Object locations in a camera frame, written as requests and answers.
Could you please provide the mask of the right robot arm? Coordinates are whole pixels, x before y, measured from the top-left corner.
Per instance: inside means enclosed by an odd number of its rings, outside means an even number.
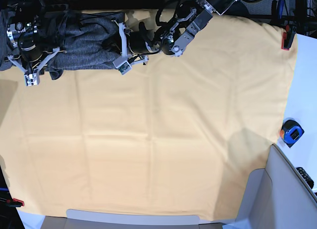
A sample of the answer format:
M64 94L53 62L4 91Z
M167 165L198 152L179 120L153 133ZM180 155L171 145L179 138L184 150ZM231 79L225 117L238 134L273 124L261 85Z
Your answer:
M20 65L26 74L33 74L43 57L43 49L36 40L45 3L43 0L3 0L2 6L13 13L6 25L6 34L10 47L18 50L17 54L8 54L4 60Z

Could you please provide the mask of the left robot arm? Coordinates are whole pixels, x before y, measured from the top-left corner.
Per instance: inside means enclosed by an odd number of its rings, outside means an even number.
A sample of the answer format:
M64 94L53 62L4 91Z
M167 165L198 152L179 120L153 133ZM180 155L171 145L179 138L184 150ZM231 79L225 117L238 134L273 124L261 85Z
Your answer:
M156 13L156 31L148 30L144 22L139 23L138 31L132 31L125 23L119 23L119 33L105 42L106 49L126 56L130 62L160 52L168 56L180 56L196 34L207 26L213 14L224 14L237 1L169 0L169 3L177 3L169 21L161 21L163 9L160 8Z

